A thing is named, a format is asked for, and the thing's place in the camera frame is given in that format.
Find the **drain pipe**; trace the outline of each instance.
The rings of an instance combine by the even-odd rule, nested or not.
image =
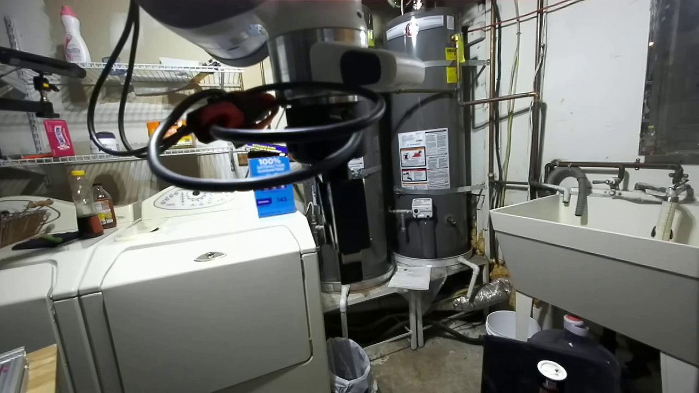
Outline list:
[[[547,44],[545,44],[545,19],[547,2],[537,0],[537,33],[536,33],[536,79],[533,79],[533,104],[532,104],[532,152],[529,152],[529,184],[542,182],[542,155],[545,155],[545,114],[547,105],[542,100],[542,74],[547,61]]]
[[[490,32],[490,128],[488,128],[488,184],[490,184],[490,189],[488,189],[488,212],[490,211],[494,211],[494,191],[497,191],[497,131],[498,131],[498,92],[497,92],[497,79],[498,79],[498,61],[497,61],[497,57],[498,57],[498,40],[497,40],[497,26],[498,25],[498,19],[497,19],[497,14],[493,11],[490,14],[490,26],[494,26],[493,32]],[[488,239],[490,239],[490,259],[493,260],[498,260],[498,240],[497,240],[497,228],[494,228],[494,223],[493,221],[488,221]]]

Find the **water heater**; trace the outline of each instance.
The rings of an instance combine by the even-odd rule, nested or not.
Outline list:
[[[384,49],[426,67],[423,92],[392,95],[394,252],[409,260],[444,260],[471,250],[467,130],[454,85],[447,81],[447,47],[456,14],[431,10],[388,25]]]

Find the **washing machine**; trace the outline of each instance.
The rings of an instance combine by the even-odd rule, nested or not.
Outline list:
[[[331,391],[317,252],[252,193],[168,189],[51,295],[76,393]]]

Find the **white pipe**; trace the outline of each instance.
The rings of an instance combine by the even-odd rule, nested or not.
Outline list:
[[[343,326],[343,339],[349,339],[348,298],[349,298],[349,286],[346,284],[346,286],[341,288],[341,326]]]
[[[482,267],[471,262],[466,257],[459,257],[459,262],[467,269],[473,269],[473,279],[467,284],[467,290],[466,290],[466,300],[473,301],[473,295],[475,295],[475,288],[476,288],[476,279],[479,279],[479,273],[482,273]]]

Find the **cleaning supplies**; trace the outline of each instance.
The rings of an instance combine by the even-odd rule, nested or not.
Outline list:
[[[116,228],[114,202],[106,186],[94,184],[94,203],[100,214],[104,228]]]
[[[104,235],[104,221],[96,212],[94,193],[88,186],[85,171],[74,169],[73,172],[73,203],[80,218],[80,236],[94,239]]]
[[[65,61],[71,63],[89,63],[89,51],[81,36],[81,20],[76,19],[71,4],[61,7],[61,23],[65,32]]]

